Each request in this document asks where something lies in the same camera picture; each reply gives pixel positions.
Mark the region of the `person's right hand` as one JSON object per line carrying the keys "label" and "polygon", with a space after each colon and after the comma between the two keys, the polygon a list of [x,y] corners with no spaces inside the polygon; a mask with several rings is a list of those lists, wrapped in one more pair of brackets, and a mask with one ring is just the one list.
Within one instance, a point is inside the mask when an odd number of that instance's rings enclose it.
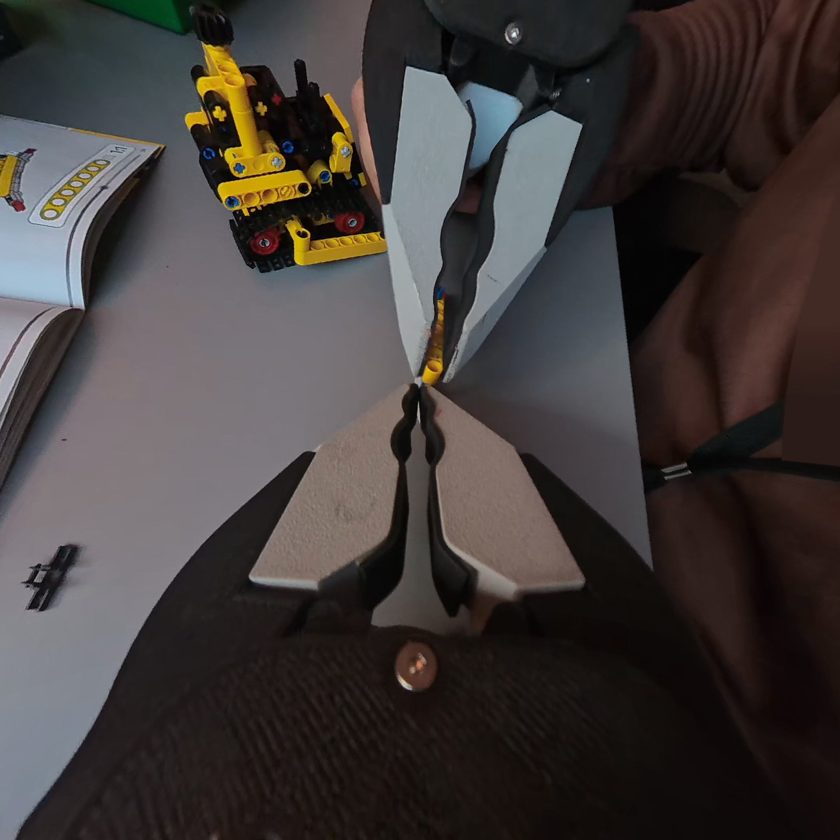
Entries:
{"label": "person's right hand", "polygon": [[364,106],[364,79],[360,77],[351,91],[351,108],[356,124],[356,146],[360,153],[366,180],[378,203],[382,202],[379,179],[375,169],[375,159],[371,147],[371,137],[366,120]]}

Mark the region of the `yellow lego beam assembly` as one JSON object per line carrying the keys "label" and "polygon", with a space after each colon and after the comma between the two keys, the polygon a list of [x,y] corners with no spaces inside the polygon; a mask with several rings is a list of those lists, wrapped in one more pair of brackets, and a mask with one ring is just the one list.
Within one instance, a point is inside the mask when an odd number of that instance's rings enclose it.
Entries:
{"label": "yellow lego beam assembly", "polygon": [[450,334],[454,327],[454,312],[450,311],[450,296],[443,285],[438,284],[434,291],[434,312],[427,334],[427,346],[419,373],[421,383],[434,385],[445,372],[445,354]]}

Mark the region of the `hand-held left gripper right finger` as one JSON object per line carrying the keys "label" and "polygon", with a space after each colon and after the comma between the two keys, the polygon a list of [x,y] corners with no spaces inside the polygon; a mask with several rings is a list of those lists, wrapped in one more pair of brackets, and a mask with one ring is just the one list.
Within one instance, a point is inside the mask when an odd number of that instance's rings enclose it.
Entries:
{"label": "hand-held left gripper right finger", "polygon": [[585,575],[518,451],[433,387],[420,392],[437,595],[480,631],[497,606],[579,592]]}

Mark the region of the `person's right forearm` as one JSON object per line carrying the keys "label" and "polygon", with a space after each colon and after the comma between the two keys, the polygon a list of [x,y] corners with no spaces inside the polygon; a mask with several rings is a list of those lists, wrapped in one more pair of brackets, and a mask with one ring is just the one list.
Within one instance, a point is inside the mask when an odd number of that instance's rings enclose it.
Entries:
{"label": "person's right forearm", "polygon": [[838,1],[697,1],[630,21],[623,117],[580,209],[660,172],[726,172],[755,192],[838,97]]}

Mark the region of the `yellow black lego bulldozer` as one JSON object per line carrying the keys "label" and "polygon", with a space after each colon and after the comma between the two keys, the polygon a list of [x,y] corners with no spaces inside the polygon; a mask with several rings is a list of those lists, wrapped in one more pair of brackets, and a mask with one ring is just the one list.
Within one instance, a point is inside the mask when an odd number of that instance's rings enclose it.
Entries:
{"label": "yellow black lego bulldozer", "polygon": [[268,66],[237,63],[220,7],[197,2],[190,17],[203,63],[191,69],[200,108],[185,126],[247,267],[271,272],[386,252],[350,123],[306,62],[295,59],[296,88],[286,93]]}

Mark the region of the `small black lego connector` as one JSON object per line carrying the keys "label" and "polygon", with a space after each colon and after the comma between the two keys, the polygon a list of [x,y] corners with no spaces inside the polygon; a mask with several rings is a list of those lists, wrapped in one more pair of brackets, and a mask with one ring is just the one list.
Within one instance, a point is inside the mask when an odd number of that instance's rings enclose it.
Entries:
{"label": "small black lego connector", "polygon": [[51,559],[29,567],[23,586],[31,591],[26,610],[43,612],[63,585],[67,573],[77,561],[81,546],[76,543],[60,545]]}

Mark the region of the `green plastic box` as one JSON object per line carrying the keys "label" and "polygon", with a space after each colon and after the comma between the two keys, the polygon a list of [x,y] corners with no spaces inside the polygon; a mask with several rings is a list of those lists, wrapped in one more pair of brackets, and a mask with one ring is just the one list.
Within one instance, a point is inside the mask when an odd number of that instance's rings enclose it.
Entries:
{"label": "green plastic box", "polygon": [[119,14],[184,35],[193,29],[191,10],[199,4],[217,5],[215,1],[90,1]]}

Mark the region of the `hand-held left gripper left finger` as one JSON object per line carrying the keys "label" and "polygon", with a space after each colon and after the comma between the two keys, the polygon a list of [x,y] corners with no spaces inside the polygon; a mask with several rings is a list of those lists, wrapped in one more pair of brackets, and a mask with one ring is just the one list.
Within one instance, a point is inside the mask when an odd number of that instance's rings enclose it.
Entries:
{"label": "hand-held left gripper left finger", "polygon": [[311,457],[249,573],[254,585],[374,610],[404,568],[419,389],[404,385]]}

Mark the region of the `lego instruction booklet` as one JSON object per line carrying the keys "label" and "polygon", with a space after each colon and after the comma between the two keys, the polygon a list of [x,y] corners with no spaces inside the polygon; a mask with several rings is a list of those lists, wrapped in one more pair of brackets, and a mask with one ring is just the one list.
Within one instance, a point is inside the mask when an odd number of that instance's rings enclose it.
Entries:
{"label": "lego instruction booklet", "polygon": [[165,146],[1,118],[1,482],[88,309],[105,227]]}

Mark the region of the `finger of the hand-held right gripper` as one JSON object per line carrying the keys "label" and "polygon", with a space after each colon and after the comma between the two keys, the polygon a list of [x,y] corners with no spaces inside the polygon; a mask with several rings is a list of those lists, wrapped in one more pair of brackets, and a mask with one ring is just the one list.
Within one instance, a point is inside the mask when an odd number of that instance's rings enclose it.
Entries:
{"label": "finger of the hand-held right gripper", "polygon": [[405,70],[391,197],[382,207],[398,327],[420,375],[444,266],[442,233],[466,180],[476,121],[446,76]]}
{"label": "finger of the hand-held right gripper", "polygon": [[503,155],[488,167],[479,240],[465,275],[444,383],[478,351],[545,254],[582,129],[582,123],[541,108],[511,129]]}

